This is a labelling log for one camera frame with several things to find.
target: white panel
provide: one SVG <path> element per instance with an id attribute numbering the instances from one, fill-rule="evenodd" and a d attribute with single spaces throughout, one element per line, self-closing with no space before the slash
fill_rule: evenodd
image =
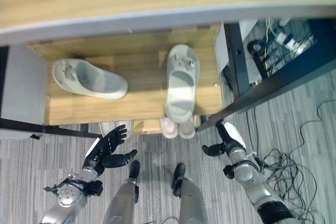
<path id="1" fill-rule="evenodd" d="M 29 139 L 31 133 L 0 130 L 0 140 Z"/>
<path id="2" fill-rule="evenodd" d="M 244 20 L 239 21 L 242 41 L 246 39 L 247 35 L 250 33 L 250 31 L 256 25 L 257 22 L 258 22 L 257 19 L 244 19 Z"/>
<path id="3" fill-rule="evenodd" d="M 225 38 L 225 31 L 224 31 L 223 23 L 220 28 L 221 29 L 215 41 L 215 51 L 216 51 L 218 73 L 220 73 L 225 68 L 225 66 L 229 63 L 229 54 L 227 52 L 227 45 L 226 45 L 226 38 Z"/>
<path id="4" fill-rule="evenodd" d="M 9 48 L 1 117 L 43 124 L 47 93 L 47 61 L 25 45 Z"/>

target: white slipper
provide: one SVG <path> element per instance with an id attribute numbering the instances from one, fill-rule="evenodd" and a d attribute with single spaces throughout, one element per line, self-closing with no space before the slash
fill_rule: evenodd
<path id="1" fill-rule="evenodd" d="M 114 130 L 116 127 L 125 124 L 127 129 L 125 140 L 129 139 L 133 135 L 133 120 L 129 121 L 114 121 L 114 122 L 100 122 L 99 127 L 101 134 L 106 136 L 110 131 Z"/>
<path id="2" fill-rule="evenodd" d="M 196 115 L 189 118 L 188 121 L 184 123 L 179 123 L 178 133 L 182 138 L 190 139 L 195 135 L 196 132 Z"/>
<path id="3" fill-rule="evenodd" d="M 125 96 L 128 88 L 124 77 L 81 59 L 56 61 L 52 75 L 62 89 L 92 97 L 116 100 Z"/>
<path id="4" fill-rule="evenodd" d="M 179 125 L 177 123 L 174 123 L 169 118 L 160 118 L 160 126 L 162 134 L 166 138 L 174 138 L 179 133 Z"/>
<path id="5" fill-rule="evenodd" d="M 193 114 L 200 63 L 189 46 L 174 46 L 167 60 L 166 115 L 176 123 L 186 122 Z"/>

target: desk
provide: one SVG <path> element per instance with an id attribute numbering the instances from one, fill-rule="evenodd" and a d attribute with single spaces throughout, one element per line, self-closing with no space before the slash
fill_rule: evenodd
<path id="1" fill-rule="evenodd" d="M 246 18 L 336 14 L 336 0 L 0 0 L 0 7 L 0 45 Z"/>

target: gray carpet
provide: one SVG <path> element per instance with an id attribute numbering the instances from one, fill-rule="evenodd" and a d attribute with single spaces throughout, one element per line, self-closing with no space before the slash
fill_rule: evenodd
<path id="1" fill-rule="evenodd" d="M 316 106 L 329 98 L 336 87 L 336 71 L 315 79 L 256 108 L 260 138 L 259 152 L 265 154 L 273 147 L 289 151 L 299 143 L 299 126 L 316 119 Z M 312 208 L 323 213 L 327 223 L 336 223 L 336 103 L 320 108 L 323 122 L 305 125 L 306 144 L 294 153 L 298 162 L 315 175 L 318 191 Z M 251 134 L 256 140 L 253 111 L 248 112 Z M 246 114 L 235 117 L 237 126 L 251 150 Z M 91 131 L 97 125 L 91 125 Z M 56 198 L 43 187 L 60 182 L 70 172 L 78 172 L 92 139 L 45 135 L 41 140 L 0 142 L 0 204 L 1 224 L 38 223 L 52 207 Z M 167 140 L 161 135 L 133 136 L 116 153 L 136 148 L 141 163 L 140 196 L 135 206 L 134 223 L 178 217 L 180 202 L 172 196 L 170 183 L 178 162 L 187 166 L 187 176 L 201 189 L 206 199 L 209 223 L 261 223 L 242 188 L 228 180 L 223 167 L 225 156 L 211 158 L 202 153 L 202 144 L 219 143 L 215 129 L 198 133 L 191 140 L 179 137 Z M 109 169 L 100 177 L 104 191 L 91 197 L 76 223 L 101 223 L 108 204 L 122 185 L 128 167 Z M 312 197 L 312 181 L 303 188 L 306 198 Z M 165 222 L 177 223 L 170 219 Z"/>

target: power strip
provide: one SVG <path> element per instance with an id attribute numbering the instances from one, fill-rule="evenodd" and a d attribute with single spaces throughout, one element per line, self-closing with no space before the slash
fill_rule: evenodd
<path id="1" fill-rule="evenodd" d="M 284 33 L 279 33 L 276 37 L 275 41 L 287 48 L 289 51 L 294 52 L 295 55 L 300 55 L 305 49 L 309 47 L 312 42 L 313 36 L 310 36 L 304 43 L 297 42 L 293 38 L 291 38 L 288 42 L 285 42 L 288 38 L 288 35 Z"/>

